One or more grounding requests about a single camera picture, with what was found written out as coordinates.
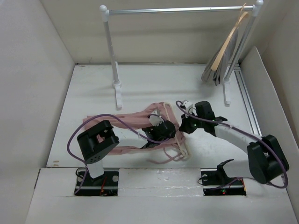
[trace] clothing rack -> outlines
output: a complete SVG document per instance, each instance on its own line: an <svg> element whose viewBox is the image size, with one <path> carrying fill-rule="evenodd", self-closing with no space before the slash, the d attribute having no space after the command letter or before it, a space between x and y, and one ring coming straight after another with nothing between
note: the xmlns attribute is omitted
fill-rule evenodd
<svg viewBox="0 0 299 224"><path fill-rule="evenodd" d="M260 8L263 5L263 0L256 0L256 3L252 6L231 6L231 7L189 7L189 8L162 8L162 9L134 9L134 10L108 10L106 6L100 6L100 11L102 14L102 19L104 22L105 33L108 43L108 50L112 65L113 71L113 87L115 88L115 97L116 97L116 106L117 108L122 108L122 99L121 99L121 81L118 77L118 64L115 60L114 51L112 47L111 34L109 29L109 16L112 15L128 15L128 14L153 14L153 13L192 13L192 12L227 12L227 11L240 11L242 8L243 11L252 11L251 18L245 28L241 41L238 45L237 51L234 54L232 63L227 71L226 77L224 78L224 100L226 104L230 104L230 76L235 67L235 64L240 58L240 54L244 48L245 42L247 40L248 34L251 31L252 25L260 11Z"/></svg>

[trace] white cardboard panel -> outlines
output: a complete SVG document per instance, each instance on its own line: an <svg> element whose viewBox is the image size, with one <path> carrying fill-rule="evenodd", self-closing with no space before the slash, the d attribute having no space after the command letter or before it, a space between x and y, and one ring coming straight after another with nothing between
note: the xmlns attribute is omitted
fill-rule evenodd
<svg viewBox="0 0 299 224"><path fill-rule="evenodd" d="M73 62L40 0L0 0L0 223L23 224Z"/></svg>
<svg viewBox="0 0 299 224"><path fill-rule="evenodd" d="M99 6L110 10L175 7L242 6L255 0L41 0L77 63L109 62ZM292 1L264 0L264 6L249 35L246 53L263 43L283 18ZM206 63L225 41L238 12L168 13L111 16L115 56L120 62ZM240 28L242 31L247 21Z"/></svg>
<svg viewBox="0 0 299 224"><path fill-rule="evenodd" d="M272 134L278 139L289 162L287 188L294 210L299 215L299 149L285 113L265 69L258 50L254 47L241 64L243 77L263 135Z"/></svg>
<svg viewBox="0 0 299 224"><path fill-rule="evenodd" d="M203 196L203 187L197 183L201 177L199 168L172 169L120 169L118 196L195 197ZM247 198L279 198L285 189L261 185L244 179ZM281 178L273 183L282 185Z"/></svg>
<svg viewBox="0 0 299 224"><path fill-rule="evenodd" d="M284 190L275 194L266 190L268 194L258 197L77 197L70 194L74 190L75 170L41 170L26 224L297 223ZM248 184L249 194L250 189L253 187Z"/></svg>

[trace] pink fabric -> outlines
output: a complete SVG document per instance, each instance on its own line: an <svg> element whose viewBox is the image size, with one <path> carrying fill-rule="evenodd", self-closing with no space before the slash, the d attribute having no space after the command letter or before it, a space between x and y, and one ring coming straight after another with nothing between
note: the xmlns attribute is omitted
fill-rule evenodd
<svg viewBox="0 0 299 224"><path fill-rule="evenodd" d="M184 156L180 152L177 155L171 157L170 155L168 155L165 148L163 148L163 151L164 151L165 155L167 155L167 157L169 158L168 160L165 160L165 161L162 161L162 162L157 162L157 161L154 161L154 160L147 160L147 161L151 162L151 163L154 163L154 164L166 164L166 163L171 162L171 161L178 162L178 161L181 161L181 160L184 159Z"/></svg>
<svg viewBox="0 0 299 224"><path fill-rule="evenodd" d="M164 119L167 119L166 111L165 111L165 108L164 108L163 104L164 104L163 102L153 103L153 104L149 105L142 112L128 113L128 114L115 114L115 116L120 118L122 121L124 121L125 123L127 123L128 125L130 125L134 129L149 127L149 126L152 126L152 124L150 123L150 121L148 119L148 116L150 114L152 114L152 112L155 109L158 109L160 111L160 115ZM179 129L179 124L176 120L176 117L173 114L172 109L168 105L165 105L165 107L167 108L167 112L168 112L170 121L174 124L174 126L176 127L176 130L178 130ZM87 116L87 118L83 119L83 121L86 121L87 119L89 119L91 117L93 117L93 116ZM113 126L116 126L116 127L119 127L119 128L126 128L122 123L115 120L114 118L101 117L101 118L97 118L97 119L94 119L94 120L90 121L88 124L85 125L85 129L87 130L87 129L91 128L92 126L96 125L97 123L103 121L103 120L109 120L111 125L113 125ZM183 133L180 132L180 131L177 131L176 136L178 138L179 143L182 145L185 141L185 137L184 137ZM139 148L136 148L136 147L115 147L108 155L121 155L121 154L126 154L126 153L137 153L141 150L144 152L144 151L151 151L151 150L156 150L156 149L161 149L161 148L166 148L166 147L178 148L178 144L177 144L176 140L173 138L173 139L168 140L165 143L162 143L162 144L160 144L160 145L158 145L154 148L149 148L149 149L139 149ZM181 154L178 154L174 158L172 157L172 160L174 160L174 159L180 160L179 155L181 155Z"/></svg>

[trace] white platform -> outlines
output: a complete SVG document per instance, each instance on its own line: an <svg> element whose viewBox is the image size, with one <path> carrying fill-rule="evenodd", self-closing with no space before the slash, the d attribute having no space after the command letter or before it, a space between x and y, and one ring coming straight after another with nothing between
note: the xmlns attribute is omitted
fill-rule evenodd
<svg viewBox="0 0 299 224"><path fill-rule="evenodd" d="M245 179L247 197L202 196L197 169L121 169L120 196L78 197L75 170L41 170L26 224L297 223L285 190L252 180Z"/></svg>
<svg viewBox="0 0 299 224"><path fill-rule="evenodd" d="M47 166L83 166L81 162L69 156L66 144L87 115L138 112L154 102L171 103L177 120L181 122L182 112L176 108L176 100L188 99L194 103L207 100L211 103L216 116L223 116L236 126L251 131L235 76L231 77L232 104L226 107L223 101L223 87L202 83L200 76L204 67L203 64L120 65L119 74L123 83L124 107L118 111L112 87L111 66L77 65ZM138 154L106 156L103 159L103 165L106 168L213 168L227 159L247 159L247 155L242 150L203 130L197 130L185 136L187 137L186 144L192 153L188 161L170 162L164 165L146 162L147 159L156 161L167 159L162 150L156 150ZM82 158L76 139L71 144L71 151Z"/></svg>

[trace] white partition wall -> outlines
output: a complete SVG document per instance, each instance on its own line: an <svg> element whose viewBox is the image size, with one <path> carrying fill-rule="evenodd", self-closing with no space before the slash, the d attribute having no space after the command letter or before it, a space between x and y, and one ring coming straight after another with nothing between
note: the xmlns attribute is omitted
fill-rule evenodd
<svg viewBox="0 0 299 224"><path fill-rule="evenodd" d="M299 2L296 1L269 39L262 59L299 145L298 10Z"/></svg>
<svg viewBox="0 0 299 224"><path fill-rule="evenodd" d="M264 0L244 52L273 33L293 0ZM242 6L255 0L41 0L77 63L110 62L99 6L111 10ZM238 13L148 14L111 18L118 62L206 63L225 41Z"/></svg>
<svg viewBox="0 0 299 224"><path fill-rule="evenodd" d="M276 90L255 47L245 57L241 69L262 135L272 134L277 137L290 165L287 191L294 212L299 217L299 149Z"/></svg>
<svg viewBox="0 0 299 224"><path fill-rule="evenodd" d="M22 224L74 62L39 0L0 0L0 223Z"/></svg>

